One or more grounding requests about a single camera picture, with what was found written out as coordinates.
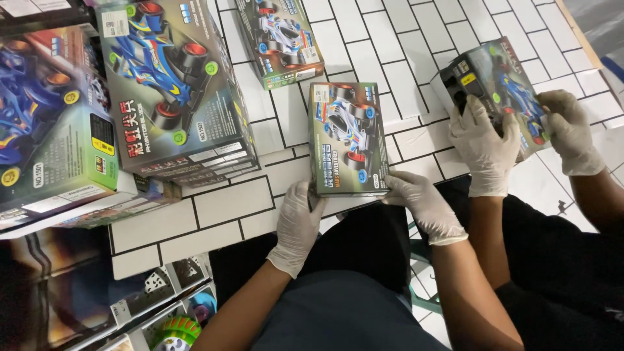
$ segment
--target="white latex glove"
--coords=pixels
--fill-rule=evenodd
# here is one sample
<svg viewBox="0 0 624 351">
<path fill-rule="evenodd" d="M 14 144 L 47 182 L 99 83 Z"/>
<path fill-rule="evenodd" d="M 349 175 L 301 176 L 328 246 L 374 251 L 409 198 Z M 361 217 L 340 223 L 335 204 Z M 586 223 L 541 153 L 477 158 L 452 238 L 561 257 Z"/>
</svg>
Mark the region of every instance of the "white latex glove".
<svg viewBox="0 0 624 351">
<path fill-rule="evenodd" d="M 280 209 L 277 222 L 277 245 L 266 257 L 279 270 L 297 278 L 308 254 L 314 246 L 321 216 L 327 199 L 321 199 L 314 211 L 308 209 L 309 182 L 290 186 Z"/>
<path fill-rule="evenodd" d="M 429 179 L 410 172 L 390 171 L 384 181 L 392 191 L 381 202 L 407 207 L 418 226 L 429 234 L 429 245 L 449 245 L 468 239 L 455 212 Z"/>
<path fill-rule="evenodd" d="M 472 174 L 468 196 L 507 196 L 509 172 L 520 151 L 518 121 L 504 116 L 501 139 L 481 101 L 473 95 L 467 100 L 463 116 L 457 108 L 451 114 L 449 137 Z"/>
<path fill-rule="evenodd" d="M 552 147 L 563 160 L 563 174 L 594 176 L 602 171 L 605 161 L 593 146 L 587 114 L 577 98 L 565 90 L 555 90 L 539 94 L 537 100 L 551 112 L 546 118 L 553 132 Z"/>
</svg>

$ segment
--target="barcode sticker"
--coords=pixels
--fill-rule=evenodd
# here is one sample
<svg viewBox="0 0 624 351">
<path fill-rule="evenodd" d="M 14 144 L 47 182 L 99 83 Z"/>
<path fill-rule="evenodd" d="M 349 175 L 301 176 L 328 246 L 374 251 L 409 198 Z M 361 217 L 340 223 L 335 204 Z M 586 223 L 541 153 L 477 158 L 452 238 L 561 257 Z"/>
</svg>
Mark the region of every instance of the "barcode sticker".
<svg viewBox="0 0 624 351">
<path fill-rule="evenodd" d="M 130 309 L 125 299 L 111 305 L 110 310 L 113 312 L 113 317 L 115 317 L 118 329 L 132 320 Z"/>
<path fill-rule="evenodd" d="M 316 52 L 316 48 L 314 46 L 304 47 L 301 49 L 301 53 L 303 54 L 303 59 L 306 60 L 306 64 L 321 62 L 321 58 L 318 57 L 318 53 Z"/>
<path fill-rule="evenodd" d="M 317 84 L 314 86 L 314 102 L 329 102 L 329 86 Z"/>
<path fill-rule="evenodd" d="M 128 15 L 125 10 L 102 13 L 104 37 L 126 36 L 130 32 Z"/>
</svg>

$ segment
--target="white tiled table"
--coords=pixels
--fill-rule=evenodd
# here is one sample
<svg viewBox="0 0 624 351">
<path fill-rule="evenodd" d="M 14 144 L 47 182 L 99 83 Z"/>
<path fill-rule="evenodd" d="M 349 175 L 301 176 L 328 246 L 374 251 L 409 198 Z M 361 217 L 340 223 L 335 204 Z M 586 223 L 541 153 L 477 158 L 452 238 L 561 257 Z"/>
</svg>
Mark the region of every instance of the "white tiled table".
<svg viewBox="0 0 624 351">
<path fill-rule="evenodd" d="M 551 0 L 303 2 L 326 59 L 326 74 L 265 92 L 241 40 L 234 0 L 208 0 L 225 33 L 263 170 L 186 189 L 178 204 L 113 224 L 115 278 L 273 231 L 287 187 L 310 178 L 306 101 L 313 81 L 377 82 L 392 168 L 433 182 L 467 168 L 448 140 L 448 115 L 428 82 L 458 52 L 480 42 L 508 36 L 535 89 L 573 92 L 596 130 L 620 125 L 624 118 Z M 539 159 L 532 159 L 522 167 L 545 174 L 555 167 L 533 166 Z M 566 192 L 560 195 L 569 205 Z M 374 200 L 331 199 L 324 214 Z M 548 212 L 558 208 L 558 198 L 544 201 Z"/>
</svg>

